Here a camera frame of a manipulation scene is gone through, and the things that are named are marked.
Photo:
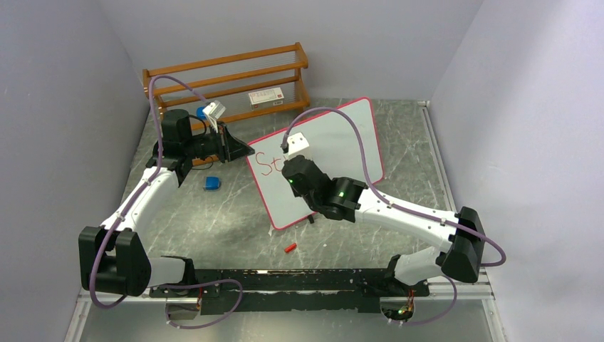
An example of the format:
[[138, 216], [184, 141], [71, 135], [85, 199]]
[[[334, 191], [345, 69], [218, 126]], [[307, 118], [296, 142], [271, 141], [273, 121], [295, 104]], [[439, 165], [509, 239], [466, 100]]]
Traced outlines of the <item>pink-framed whiteboard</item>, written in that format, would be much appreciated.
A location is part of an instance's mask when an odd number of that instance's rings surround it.
[[[370, 180], [374, 184], [380, 182], [385, 170], [370, 99], [359, 98], [338, 109], [355, 123], [363, 141]], [[255, 153], [247, 157], [271, 226], [276, 230], [286, 229], [313, 213], [300, 197], [293, 196], [281, 175], [285, 157], [280, 144], [285, 131], [282, 128], [250, 142]], [[309, 142], [311, 157], [327, 175], [365, 179], [357, 138], [350, 124], [339, 114], [323, 112], [301, 120], [291, 130], [292, 135], [296, 133], [303, 133]]]

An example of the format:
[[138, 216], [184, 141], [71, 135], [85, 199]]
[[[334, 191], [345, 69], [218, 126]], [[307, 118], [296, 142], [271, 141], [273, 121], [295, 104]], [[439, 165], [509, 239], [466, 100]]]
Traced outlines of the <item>red marker cap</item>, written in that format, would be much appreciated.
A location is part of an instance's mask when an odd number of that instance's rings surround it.
[[287, 246], [287, 247], [284, 249], [284, 252], [288, 254], [288, 253], [292, 252], [293, 250], [295, 250], [295, 249], [296, 249], [296, 247], [297, 247], [297, 243], [293, 243], [293, 244], [291, 244], [291, 245]]

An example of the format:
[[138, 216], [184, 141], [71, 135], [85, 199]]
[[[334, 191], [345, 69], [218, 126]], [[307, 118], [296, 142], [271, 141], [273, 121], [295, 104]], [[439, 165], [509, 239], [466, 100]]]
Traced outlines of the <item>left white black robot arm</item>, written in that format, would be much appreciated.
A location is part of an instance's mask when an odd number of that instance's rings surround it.
[[82, 287], [91, 292], [139, 296], [149, 287], [168, 284], [179, 296], [197, 287], [193, 261], [181, 256], [149, 258], [139, 230], [148, 227], [168, 197], [180, 188], [195, 159], [217, 157], [222, 163], [240, 160], [254, 149], [234, 137], [225, 123], [195, 135], [191, 115], [169, 110], [158, 140], [135, 189], [114, 214], [78, 237]]

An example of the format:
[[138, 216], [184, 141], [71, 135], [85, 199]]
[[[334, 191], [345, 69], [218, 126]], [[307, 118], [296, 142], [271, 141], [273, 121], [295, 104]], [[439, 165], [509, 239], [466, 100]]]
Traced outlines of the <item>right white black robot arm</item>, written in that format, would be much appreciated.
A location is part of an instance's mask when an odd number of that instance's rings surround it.
[[385, 288], [403, 294], [411, 285], [435, 276], [475, 283], [484, 251], [478, 214], [471, 208], [447, 212], [374, 192], [360, 180], [331, 178], [314, 161], [299, 155], [284, 163], [282, 175], [293, 195], [313, 212], [335, 221], [375, 224], [412, 235], [429, 244], [420, 252], [395, 257], [384, 277]]

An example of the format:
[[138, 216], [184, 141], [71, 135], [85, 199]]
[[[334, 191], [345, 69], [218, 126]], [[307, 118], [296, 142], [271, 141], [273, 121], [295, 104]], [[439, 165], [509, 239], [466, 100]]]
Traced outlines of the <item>blue eraser on table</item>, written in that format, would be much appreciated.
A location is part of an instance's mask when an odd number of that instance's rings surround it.
[[203, 189], [205, 191], [216, 191], [219, 190], [222, 185], [222, 181], [219, 177], [207, 176], [204, 178]]

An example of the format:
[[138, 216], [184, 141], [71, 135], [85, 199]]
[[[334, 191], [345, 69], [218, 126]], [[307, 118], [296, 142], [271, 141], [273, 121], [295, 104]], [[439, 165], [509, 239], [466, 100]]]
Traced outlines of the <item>blue eraser on shelf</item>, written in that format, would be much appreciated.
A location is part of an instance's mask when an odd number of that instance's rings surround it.
[[206, 120], [207, 117], [205, 115], [204, 112], [205, 107], [204, 106], [200, 106], [196, 109], [196, 116], [200, 119], [200, 120]]

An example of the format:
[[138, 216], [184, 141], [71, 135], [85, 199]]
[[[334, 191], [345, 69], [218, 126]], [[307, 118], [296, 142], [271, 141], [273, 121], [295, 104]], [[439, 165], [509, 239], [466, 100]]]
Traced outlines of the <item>white red marker box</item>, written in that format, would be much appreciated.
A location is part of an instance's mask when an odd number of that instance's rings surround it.
[[249, 102], [252, 110], [260, 110], [282, 105], [284, 94], [281, 87], [256, 90], [248, 93]]

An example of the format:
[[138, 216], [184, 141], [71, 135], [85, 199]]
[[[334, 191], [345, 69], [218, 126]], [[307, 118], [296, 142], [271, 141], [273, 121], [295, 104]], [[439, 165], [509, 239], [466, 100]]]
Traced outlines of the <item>wooden three-tier shelf rack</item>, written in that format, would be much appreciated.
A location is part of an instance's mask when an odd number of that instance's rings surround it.
[[[231, 123], [280, 112], [300, 113], [310, 105], [303, 82], [303, 70], [309, 59], [301, 43], [262, 49], [235, 55], [210, 58], [142, 72], [146, 93], [161, 114], [175, 108], [197, 108], [202, 101], [187, 88], [201, 93], [207, 100], [226, 106], [222, 121]], [[281, 87], [282, 105], [252, 110], [248, 93]]]

